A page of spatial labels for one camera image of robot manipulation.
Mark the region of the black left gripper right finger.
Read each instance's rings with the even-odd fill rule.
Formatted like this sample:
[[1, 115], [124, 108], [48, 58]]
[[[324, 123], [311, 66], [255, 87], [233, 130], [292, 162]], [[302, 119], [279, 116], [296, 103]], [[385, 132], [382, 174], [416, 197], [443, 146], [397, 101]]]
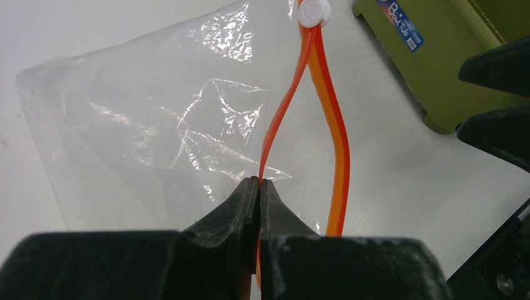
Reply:
[[417, 239], [325, 237], [260, 187], [263, 299], [451, 299], [443, 272]]

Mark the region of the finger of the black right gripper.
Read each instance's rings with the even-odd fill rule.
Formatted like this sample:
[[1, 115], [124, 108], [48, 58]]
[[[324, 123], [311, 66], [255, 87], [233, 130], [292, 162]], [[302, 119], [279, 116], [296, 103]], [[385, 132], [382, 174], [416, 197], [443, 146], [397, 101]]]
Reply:
[[529, 104], [470, 117], [456, 130], [457, 138], [529, 172]]
[[458, 79], [528, 98], [529, 36], [468, 58]]

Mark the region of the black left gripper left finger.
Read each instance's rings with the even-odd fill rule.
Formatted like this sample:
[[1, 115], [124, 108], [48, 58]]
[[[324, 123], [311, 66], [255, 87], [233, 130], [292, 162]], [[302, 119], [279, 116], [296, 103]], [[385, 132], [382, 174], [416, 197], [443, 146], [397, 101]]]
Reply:
[[2, 299], [249, 299], [258, 178], [183, 231], [46, 232], [1, 267]]

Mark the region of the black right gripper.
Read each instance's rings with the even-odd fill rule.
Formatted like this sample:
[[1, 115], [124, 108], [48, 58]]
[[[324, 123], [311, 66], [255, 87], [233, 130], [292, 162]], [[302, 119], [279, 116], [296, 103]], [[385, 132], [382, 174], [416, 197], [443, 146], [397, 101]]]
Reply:
[[529, 201], [447, 280], [454, 299], [529, 299]]

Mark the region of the clear zip top bag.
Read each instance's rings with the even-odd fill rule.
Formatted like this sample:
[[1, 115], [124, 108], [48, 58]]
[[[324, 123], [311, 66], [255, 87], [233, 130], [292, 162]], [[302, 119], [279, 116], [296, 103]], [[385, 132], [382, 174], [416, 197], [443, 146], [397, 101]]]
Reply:
[[259, 194], [271, 181], [309, 228], [341, 237], [350, 153], [330, 17], [328, 1], [238, 1], [19, 74], [62, 232], [183, 231], [255, 176]]

